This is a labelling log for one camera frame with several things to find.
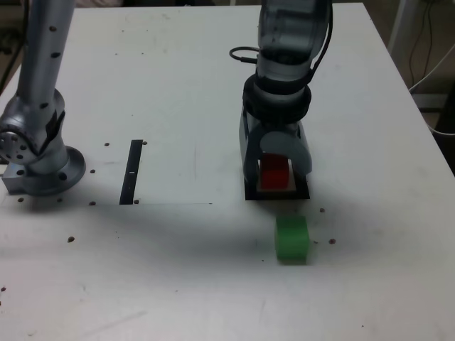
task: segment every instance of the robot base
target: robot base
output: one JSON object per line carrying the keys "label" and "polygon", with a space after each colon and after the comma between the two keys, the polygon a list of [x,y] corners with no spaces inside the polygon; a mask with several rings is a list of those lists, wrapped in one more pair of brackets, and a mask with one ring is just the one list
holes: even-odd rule
{"label": "robot base", "polygon": [[66,147],[68,162],[59,170],[49,174],[33,174],[26,167],[10,163],[3,175],[3,182],[9,194],[43,196],[61,193],[74,186],[85,173],[82,154],[72,147]]}

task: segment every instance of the white cable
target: white cable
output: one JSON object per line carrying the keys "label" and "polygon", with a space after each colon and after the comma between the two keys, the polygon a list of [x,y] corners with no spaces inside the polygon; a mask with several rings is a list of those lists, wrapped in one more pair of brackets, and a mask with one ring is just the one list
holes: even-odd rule
{"label": "white cable", "polygon": [[[449,57],[450,53],[452,52],[452,50],[455,48],[455,44],[452,45],[452,47],[450,48],[449,51],[447,51],[446,55],[439,61],[439,63],[436,64],[435,67],[433,67],[433,70],[431,70],[430,72],[428,72],[428,75],[426,75],[425,77],[423,77],[419,82],[415,83],[414,85],[412,85],[410,88],[409,88],[409,91],[411,92],[413,89],[415,89],[420,83],[422,83],[424,80],[426,80],[434,71],[436,71],[436,69],[442,64],[442,62],[445,61],[445,59],[447,57]],[[455,134],[450,134],[450,133],[443,133],[441,131],[437,131],[436,129],[433,129],[430,125],[428,125],[428,129],[431,130],[432,132],[434,132],[435,134],[438,134],[438,135],[442,135],[442,136],[455,136]]]}
{"label": "white cable", "polygon": [[415,89],[420,83],[422,83],[424,80],[426,80],[434,71],[436,71],[436,69],[442,64],[442,62],[445,61],[445,59],[447,57],[449,57],[450,53],[455,49],[455,44],[452,45],[452,47],[450,48],[450,50],[446,53],[446,55],[439,61],[439,63],[436,64],[435,67],[433,67],[433,70],[431,70],[430,72],[428,72],[428,75],[426,75],[425,77],[423,77],[419,82],[415,83],[414,85],[412,85],[410,88],[409,88],[409,91],[412,91],[413,89]]}
{"label": "white cable", "polygon": [[428,124],[427,124],[427,126],[428,126],[428,129],[433,131],[435,134],[442,135],[442,136],[455,136],[455,134],[443,133],[441,131],[437,131],[437,130],[433,129],[432,127],[430,127]]}

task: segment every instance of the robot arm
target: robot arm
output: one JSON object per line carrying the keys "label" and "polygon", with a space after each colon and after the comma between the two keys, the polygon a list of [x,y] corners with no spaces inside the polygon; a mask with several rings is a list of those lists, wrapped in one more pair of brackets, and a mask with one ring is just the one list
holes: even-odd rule
{"label": "robot arm", "polygon": [[83,176],[85,162],[65,146],[65,103],[55,89],[75,0],[34,0],[16,95],[0,118],[3,176],[11,194],[50,195]]}
{"label": "robot arm", "polygon": [[[300,120],[309,109],[308,84],[327,51],[332,26],[331,0],[262,2],[257,60],[236,58],[257,63],[256,73],[245,83],[239,130],[247,200],[309,197],[306,175],[311,172],[311,156]],[[288,160],[295,182],[292,191],[285,188]],[[267,188],[282,192],[258,191],[259,184],[266,183],[267,170],[262,166],[267,164],[282,164],[286,168],[280,173],[283,179]]]}

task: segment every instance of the table surface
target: table surface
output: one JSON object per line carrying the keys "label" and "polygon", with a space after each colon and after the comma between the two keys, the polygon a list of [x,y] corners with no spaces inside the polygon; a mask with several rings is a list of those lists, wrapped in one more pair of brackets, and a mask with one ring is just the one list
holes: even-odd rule
{"label": "table surface", "polygon": [[[228,51],[257,44],[258,17],[75,12],[58,89],[87,172],[23,202],[1,186],[1,340],[455,338],[455,180],[363,5],[334,6],[311,83],[311,199],[244,201],[237,132],[254,65]],[[119,206],[132,139],[148,142],[140,203]],[[309,264],[281,266],[274,218],[295,212]]]}

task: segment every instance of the green cube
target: green cube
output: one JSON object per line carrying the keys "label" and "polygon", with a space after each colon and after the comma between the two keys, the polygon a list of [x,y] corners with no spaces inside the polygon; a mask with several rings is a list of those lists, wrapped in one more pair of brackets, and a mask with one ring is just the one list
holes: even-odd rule
{"label": "green cube", "polygon": [[279,261],[305,264],[309,245],[305,217],[277,217],[275,251]]}

